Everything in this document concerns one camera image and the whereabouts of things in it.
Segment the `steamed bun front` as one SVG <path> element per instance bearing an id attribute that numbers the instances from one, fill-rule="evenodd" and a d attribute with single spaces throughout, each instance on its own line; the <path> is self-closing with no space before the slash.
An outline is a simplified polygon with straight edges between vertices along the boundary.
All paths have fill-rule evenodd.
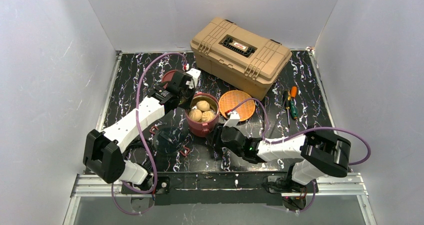
<path id="1" fill-rule="evenodd" d="M 202 116 L 203 116 L 203 112 L 199 109 L 192 109 L 190 110 L 190 112 L 188 113 L 188 117 L 194 121 L 194 122 L 199 122 L 202 120 Z"/>

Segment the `red steel lunch bowl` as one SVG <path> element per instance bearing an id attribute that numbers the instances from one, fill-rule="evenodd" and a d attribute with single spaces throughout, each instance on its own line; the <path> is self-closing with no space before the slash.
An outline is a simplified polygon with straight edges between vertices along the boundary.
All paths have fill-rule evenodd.
<path id="1" fill-rule="evenodd" d="M 195 122 L 189 118 L 190 110 L 197 109 L 196 103 L 202 100 L 207 101 L 210 104 L 210 111 L 215 113 L 214 119 L 209 122 L 201 122 L 201 121 Z M 215 125 L 218 123 L 219 113 L 220 111 L 219 111 L 218 100 L 214 96 L 207 93 L 202 93 L 202 92 L 196 93 L 192 99 L 190 108 L 185 111 L 190 132 L 197 137 L 202 137 L 202 138 L 206 137 L 208 134 L 211 133 Z"/>

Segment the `steamed bun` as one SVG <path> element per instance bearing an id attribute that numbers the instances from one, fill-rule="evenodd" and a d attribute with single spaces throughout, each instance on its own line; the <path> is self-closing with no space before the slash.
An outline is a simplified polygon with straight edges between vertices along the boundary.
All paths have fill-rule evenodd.
<path id="1" fill-rule="evenodd" d="M 202 123 L 208 123 L 212 121 L 215 118 L 215 113 L 213 111 L 203 111 L 201 115 L 201 122 Z"/>
<path id="2" fill-rule="evenodd" d="M 207 112 L 211 109 L 211 105 L 206 100 L 199 100 L 196 103 L 196 108 L 202 112 Z"/>
<path id="3" fill-rule="evenodd" d="M 194 122 L 199 122 L 202 120 L 202 116 L 203 116 L 203 112 L 199 109 L 192 109 L 190 110 L 190 112 L 188 113 L 188 117 L 194 121 Z"/>

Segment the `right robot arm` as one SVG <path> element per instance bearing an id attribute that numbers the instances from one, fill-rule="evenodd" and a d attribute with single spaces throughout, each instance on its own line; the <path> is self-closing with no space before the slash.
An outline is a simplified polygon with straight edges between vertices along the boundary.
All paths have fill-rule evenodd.
<path id="1" fill-rule="evenodd" d="M 348 173 L 351 142 L 333 133 L 330 127 L 310 128 L 293 137 L 266 139 L 247 137 L 236 127 L 219 123 L 206 138 L 212 146 L 227 148 L 251 164 L 298 159 L 287 179 L 302 186 L 324 175 L 343 178 Z"/>

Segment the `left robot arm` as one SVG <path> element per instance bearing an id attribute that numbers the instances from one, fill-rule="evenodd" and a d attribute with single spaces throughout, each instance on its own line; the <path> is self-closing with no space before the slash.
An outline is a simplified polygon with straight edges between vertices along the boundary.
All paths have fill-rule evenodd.
<path id="1" fill-rule="evenodd" d="M 187 109 L 200 75 L 201 71 L 195 68 L 187 72 L 176 70 L 170 81 L 155 85 L 121 120 L 102 131 L 90 131 L 86 137 L 83 164 L 108 184 L 120 180 L 141 185 L 149 172 L 124 159 L 123 152 L 154 121 L 178 107 Z"/>

